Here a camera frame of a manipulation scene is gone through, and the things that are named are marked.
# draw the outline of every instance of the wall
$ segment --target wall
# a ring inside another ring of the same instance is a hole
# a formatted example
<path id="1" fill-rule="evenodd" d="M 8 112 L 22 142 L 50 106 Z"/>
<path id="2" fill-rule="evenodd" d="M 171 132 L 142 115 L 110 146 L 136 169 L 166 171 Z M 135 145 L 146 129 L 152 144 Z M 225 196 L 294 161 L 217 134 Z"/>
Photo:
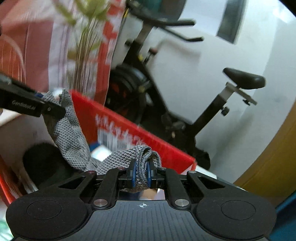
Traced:
<path id="1" fill-rule="evenodd" d="M 222 73 L 225 67 L 263 74 L 276 32 L 277 18 L 272 10 L 277 4 L 274 0 L 249 0 L 234 45 L 198 30 L 201 23 L 196 28 L 176 28 L 188 37 L 204 36 L 201 43 L 185 43 L 162 30 L 153 30 L 143 52 L 149 46 L 158 46 L 159 53 L 149 68 L 169 110 L 190 121 L 196 120 L 229 81 Z M 192 18 L 199 17 L 198 4 L 196 8 L 197 15 Z M 127 19 L 115 50 L 113 67 L 122 62 L 127 52 L 125 40 L 136 37 L 140 28 L 140 21 Z M 218 114 L 197 135 L 197 147 L 209 152 L 211 158 L 223 148 L 246 108 L 237 95 L 230 98 L 227 106 L 231 111 L 226 117 Z"/>
<path id="2" fill-rule="evenodd" d="M 296 19 L 278 22 L 270 59 L 264 71 L 265 88 L 253 97 L 224 149 L 212 159 L 211 171 L 234 182 L 258 158 L 284 122 L 296 97 Z"/>

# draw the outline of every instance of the bike seat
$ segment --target bike seat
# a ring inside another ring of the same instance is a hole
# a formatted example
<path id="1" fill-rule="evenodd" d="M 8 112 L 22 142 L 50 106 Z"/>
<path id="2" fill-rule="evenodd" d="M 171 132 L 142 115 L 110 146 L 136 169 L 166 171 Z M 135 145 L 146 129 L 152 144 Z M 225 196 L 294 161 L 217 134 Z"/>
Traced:
<path id="1" fill-rule="evenodd" d="M 238 85 L 245 90 L 253 90 L 263 88 L 266 80 L 263 76 L 243 72 L 237 69 L 225 68 L 223 72 Z"/>

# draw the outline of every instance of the metal screw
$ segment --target metal screw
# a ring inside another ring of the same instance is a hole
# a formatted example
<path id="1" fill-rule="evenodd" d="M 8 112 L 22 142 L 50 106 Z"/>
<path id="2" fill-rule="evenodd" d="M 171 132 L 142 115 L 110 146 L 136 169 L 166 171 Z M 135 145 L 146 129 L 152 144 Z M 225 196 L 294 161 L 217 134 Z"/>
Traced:
<path id="1" fill-rule="evenodd" d="M 94 205 L 97 207 L 103 207 L 106 206 L 108 204 L 108 201 L 105 199 L 97 199 L 94 201 Z"/>
<path id="2" fill-rule="evenodd" d="M 189 201 L 186 199 L 178 199 L 175 201 L 175 204 L 179 207 L 185 207 L 189 204 Z"/>

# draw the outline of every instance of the gray cloth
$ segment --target gray cloth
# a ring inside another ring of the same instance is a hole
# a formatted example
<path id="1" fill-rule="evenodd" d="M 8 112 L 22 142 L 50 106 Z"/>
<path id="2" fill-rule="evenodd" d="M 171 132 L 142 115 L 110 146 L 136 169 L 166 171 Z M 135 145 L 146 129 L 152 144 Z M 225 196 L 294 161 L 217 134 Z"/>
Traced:
<path id="1" fill-rule="evenodd" d="M 43 115 L 43 118 L 50 136 L 70 166 L 81 171 L 95 170 L 98 175 L 102 175 L 112 168 L 128 167 L 131 159 L 135 159 L 136 188 L 129 191 L 137 192 L 148 188 L 147 160 L 152 158 L 154 165 L 161 167 L 161 159 L 156 151 L 152 151 L 149 146 L 138 145 L 129 150 L 117 151 L 100 162 L 91 157 L 70 94 L 64 89 L 59 96 L 59 101 L 54 99 L 51 92 L 46 93 L 43 99 L 66 109 L 66 115 L 61 120 L 56 120 L 49 115 Z"/>

